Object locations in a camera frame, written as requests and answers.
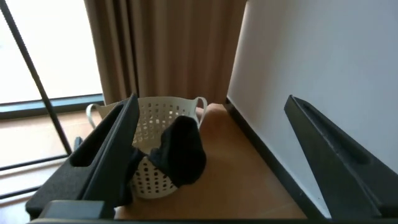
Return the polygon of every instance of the curtain fold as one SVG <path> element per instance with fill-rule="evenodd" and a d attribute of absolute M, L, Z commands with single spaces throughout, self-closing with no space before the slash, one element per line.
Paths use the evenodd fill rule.
<path fill-rule="evenodd" d="M 86 0 L 107 103 L 226 99 L 246 0 Z"/>

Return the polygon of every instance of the white plastic basket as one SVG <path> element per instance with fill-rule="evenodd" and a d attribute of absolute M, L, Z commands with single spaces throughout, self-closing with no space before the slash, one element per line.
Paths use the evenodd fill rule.
<path fill-rule="evenodd" d="M 203 102 L 203 114 L 200 121 L 196 116 L 199 100 Z M 203 97 L 197 97 L 194 100 L 171 96 L 145 97 L 139 98 L 138 104 L 140 117 L 132 145 L 146 154 L 149 154 L 151 149 L 160 146 L 160 137 L 164 129 L 169 127 L 176 117 L 189 116 L 198 123 L 199 128 L 205 118 L 207 108 L 207 101 Z M 116 105 L 117 103 L 107 106 L 89 105 L 86 114 L 92 127 L 96 127 L 91 115 L 93 106 L 104 118 Z M 131 187 L 135 195 L 141 198 L 160 198 L 177 190 L 170 178 L 158 170 L 148 157 L 144 157 L 139 163 L 132 178 Z"/>

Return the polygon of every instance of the white wall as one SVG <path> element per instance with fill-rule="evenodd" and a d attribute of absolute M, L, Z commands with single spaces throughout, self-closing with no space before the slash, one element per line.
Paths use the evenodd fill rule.
<path fill-rule="evenodd" d="M 247 4 L 228 98 L 330 217 L 284 113 L 290 94 L 398 172 L 398 1 Z"/>

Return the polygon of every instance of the basket handle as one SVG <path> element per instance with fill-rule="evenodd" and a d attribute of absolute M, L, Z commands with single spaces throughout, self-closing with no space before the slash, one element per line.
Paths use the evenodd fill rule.
<path fill-rule="evenodd" d="M 203 114 L 202 114 L 199 124 L 198 124 L 198 128 L 200 128 L 200 125 L 203 122 L 203 119 L 205 119 L 206 109 L 207 109 L 207 100 L 206 100 L 206 98 L 201 97 L 201 96 L 196 97 L 194 100 L 195 100 L 195 108 L 198 105 L 199 100 L 201 100 L 203 102 Z"/>
<path fill-rule="evenodd" d="M 95 108 L 96 110 L 98 110 L 98 108 L 100 107 L 100 105 L 98 105 L 98 104 L 96 104 L 96 103 L 92 103 L 92 104 L 88 105 L 87 108 L 86 108 L 86 115 L 87 115 L 88 122 L 91 124 L 91 126 L 93 127 L 93 129 L 95 129 L 96 125 L 95 125 L 95 123 L 94 123 L 94 121 L 93 121 L 93 117 L 92 117 L 92 115 L 91 115 L 91 108 L 92 108 L 93 106 L 94 106 L 94 108 Z"/>

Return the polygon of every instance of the brown floor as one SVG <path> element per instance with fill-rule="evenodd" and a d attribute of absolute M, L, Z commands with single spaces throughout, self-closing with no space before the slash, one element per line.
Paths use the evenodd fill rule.
<path fill-rule="evenodd" d="M 70 141 L 77 135 L 85 137 L 91 131 L 84 112 L 65 114 L 60 120 Z M 27 137 L 30 141 L 18 141 L 17 146 L 13 146 L 15 142 L 11 141 L 12 132 L 8 129 L 15 128 L 24 136 L 33 135 Z M 4 149 L 9 152 L 6 158 L 0 158 L 0 166 L 62 153 L 48 118 L 1 122 L 0 136 L 3 137 L 2 133 L 8 133 Z M 164 198 L 137 198 L 132 205 L 119 207 L 116 218 L 305 218 L 223 106 L 209 106 L 201 137 L 208 162 L 195 184 L 183 186 Z M 40 157 L 34 151 L 40 151 Z M 58 164 L 53 162 L 44 169 L 39 167 L 19 174 L 0 172 L 0 194 L 20 189 L 21 185 L 40 184 Z M 27 222 L 24 204 L 30 196 L 0 200 L 0 223 Z"/>

